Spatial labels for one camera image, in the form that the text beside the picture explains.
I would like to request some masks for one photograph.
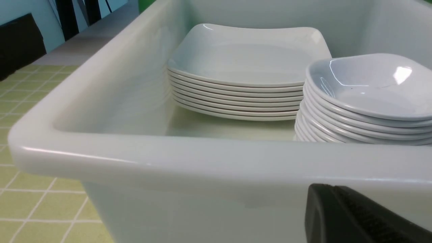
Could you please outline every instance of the dish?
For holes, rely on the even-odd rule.
[[[324,139],[320,138],[319,136],[317,136],[311,129],[310,127],[307,125],[307,122],[305,120],[305,118],[300,114],[300,112],[297,113],[297,116],[299,117],[299,127],[307,134],[311,135],[317,142],[325,142]]]
[[[232,106],[232,105],[224,105],[224,104],[219,104],[219,103],[214,103],[214,102],[208,102],[205,100],[201,100],[201,99],[195,99],[189,96],[185,96],[182,95],[180,93],[177,92],[173,92],[173,95],[180,98],[180,99],[184,99],[186,101],[189,102],[193,102],[196,104],[201,104],[204,106],[211,106],[211,107],[215,107],[215,108],[220,108],[220,109],[227,109],[227,110],[235,110],[235,111],[247,111],[247,112],[283,112],[283,111],[297,111],[300,106],[285,106],[285,107],[248,107],[248,106]]]
[[[197,90],[229,95],[229,96],[241,96],[241,97],[253,97],[253,98],[277,98],[277,97],[291,97],[291,96],[302,96],[303,91],[294,91],[294,92],[284,92],[284,93],[251,93],[251,92],[238,92],[238,91],[230,91],[230,90],[220,90],[214,89],[202,85],[197,85],[194,83],[186,82],[175,77],[170,76],[169,80],[171,83],[178,83],[183,86],[187,86],[190,88],[194,88]]]
[[[363,115],[398,121],[432,119],[432,70],[394,54],[316,61],[306,70],[328,102]]]
[[[302,134],[304,141],[308,141],[308,142],[317,142],[317,140],[311,136],[305,129],[304,127],[302,127],[302,125],[300,125],[299,122],[295,123],[295,127],[297,127],[297,130],[295,131],[296,133],[299,132],[300,134]]]
[[[300,142],[308,142],[309,141],[307,139],[306,135],[299,129],[299,127],[297,126],[297,123],[294,124],[294,131],[295,131],[295,134],[296,134],[296,136]]]
[[[305,68],[331,58],[322,34],[309,27],[246,29],[200,24],[169,59],[170,71],[241,87],[289,87],[305,82]]]
[[[372,123],[367,123],[364,121],[358,121],[355,119],[351,119],[349,117],[339,115],[325,107],[322,106],[322,104],[325,102],[322,98],[314,96],[313,93],[309,90],[309,85],[305,85],[304,93],[308,96],[309,100],[312,101],[312,104],[322,113],[330,116],[331,118],[338,120],[342,123],[345,123],[347,125],[352,125],[358,128],[363,128],[371,131],[379,131],[379,132],[385,132],[385,133],[393,133],[393,134],[420,134],[420,133],[426,133],[432,131],[432,126],[428,127],[417,127],[417,128],[395,128],[395,127],[388,127],[388,126],[382,126],[382,125],[376,125]]]
[[[320,110],[316,108],[317,104],[314,104],[314,102],[311,101],[312,99],[309,98],[309,96],[305,97],[305,102],[309,104],[308,109],[310,112],[315,113],[318,117],[325,120],[326,122],[331,123],[332,125],[335,125],[339,128],[345,129],[347,131],[369,136],[369,137],[376,137],[381,139],[388,139],[388,140],[418,140],[418,139],[424,139],[424,138],[430,138],[432,137],[432,134],[429,133],[422,133],[422,134],[392,134],[392,133],[384,133],[379,131],[371,131],[363,128],[358,128],[355,126],[351,126],[348,124],[345,124],[343,122],[340,122],[336,119],[331,118],[330,116],[324,114]]]
[[[343,142],[343,143],[364,143],[362,141],[356,140],[356,139],[352,139],[349,137],[346,137],[344,135],[335,133],[334,131],[328,129],[326,126],[322,125],[321,123],[319,123],[315,116],[312,116],[311,113],[309,112],[309,109],[307,108],[307,106],[305,105],[305,103],[302,101],[300,103],[300,110],[302,112],[302,115],[304,116],[304,118],[306,119],[306,121],[308,122],[308,124],[310,124],[310,128],[316,128],[318,129],[320,132],[315,132],[317,131],[316,129],[314,129],[314,132],[316,135],[320,136],[321,138],[325,139],[325,136],[322,136],[322,133],[327,134],[328,136],[334,138],[337,141]]]
[[[250,107],[283,107],[283,106],[298,106],[300,105],[301,100],[290,101],[290,102],[242,102],[242,101],[234,101],[228,99],[218,99],[209,96],[195,94],[186,90],[181,90],[175,86],[172,87],[172,90],[180,93],[182,95],[186,95],[189,97],[193,97],[196,99],[202,99],[208,102],[214,102],[219,104],[226,104],[231,106],[250,106]]]
[[[210,88],[220,89],[220,90],[230,90],[230,91],[239,91],[239,92],[249,92],[249,93],[283,93],[283,92],[292,92],[292,91],[301,91],[303,90],[303,86],[291,86],[291,87],[281,87],[281,88],[251,88],[251,87],[240,87],[240,86],[231,86],[231,85],[222,85],[217,83],[210,83],[198,79],[189,78],[180,74],[173,73],[168,71],[168,74],[171,77],[176,79],[180,79],[189,83],[194,83],[197,85],[202,85]]]
[[[218,112],[212,112],[208,110],[199,109],[196,107],[188,106],[186,104],[183,104],[177,100],[174,100],[176,104],[182,108],[195,111],[198,113],[211,115],[211,116],[217,116],[221,118],[227,118],[227,119],[234,119],[234,120],[245,120],[245,121],[256,121],[256,122],[270,122],[270,121],[285,121],[285,120],[294,120],[295,115],[292,116],[273,116],[273,117],[265,117],[265,116],[244,116],[244,115],[229,115],[229,114],[223,114]]]
[[[295,116],[297,114],[297,111],[289,111],[289,112],[244,112],[244,111],[235,111],[235,110],[227,110],[227,109],[220,109],[220,108],[214,108],[210,106],[204,106],[200,105],[194,102],[190,102],[181,98],[178,98],[176,96],[173,96],[174,100],[176,100],[179,103],[185,104],[187,106],[195,107],[201,110],[207,110],[211,112],[217,112],[217,113],[223,113],[228,115],[239,115],[239,116],[263,116],[263,117],[277,117],[277,116]]]
[[[209,97],[218,98],[218,99],[227,99],[227,100],[242,101],[242,102],[263,102],[263,103],[290,102],[290,101],[298,101],[298,100],[303,99],[303,95],[302,96],[291,96],[291,97],[273,97],[273,98],[228,96],[228,95],[222,95],[222,94],[197,90],[197,89],[190,88],[190,87],[187,87],[187,86],[175,83],[175,82],[170,82],[170,83],[173,87],[176,87],[178,89],[185,90],[188,92],[192,92],[195,94],[200,94],[203,96],[209,96]]]
[[[382,125],[382,126],[388,126],[388,127],[395,127],[395,128],[420,128],[420,127],[432,126],[432,120],[396,121],[396,120],[371,117],[371,116],[355,113],[355,112],[352,112],[349,110],[345,110],[341,107],[338,107],[338,106],[328,102],[327,100],[324,100],[321,96],[316,94],[316,92],[312,88],[312,85],[310,84],[310,81],[307,81],[307,84],[304,85],[304,90],[309,90],[310,93],[315,98],[315,100],[317,100],[320,103],[320,105],[322,105],[326,109],[333,111],[334,113],[337,113],[339,115],[357,120],[357,121],[362,121],[362,122],[376,124],[376,125]]]
[[[322,119],[320,116],[314,113],[313,108],[311,105],[309,105],[307,102],[302,102],[300,104],[307,107],[309,114],[317,121],[317,123],[322,124],[327,129],[333,131],[334,133],[343,135],[345,137],[351,138],[355,141],[361,141],[368,144],[393,144],[393,145],[411,145],[411,146],[418,146],[418,145],[425,145],[432,143],[432,137],[425,138],[425,139],[418,139],[418,140],[389,140],[389,139],[381,139],[376,137],[370,137],[358,133],[354,133],[351,131],[348,131],[344,128],[337,127],[330,122]]]

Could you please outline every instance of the light blue wall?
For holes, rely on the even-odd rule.
[[[32,13],[44,37],[47,52],[64,42],[63,32],[48,0],[0,0],[0,24],[27,13]]]

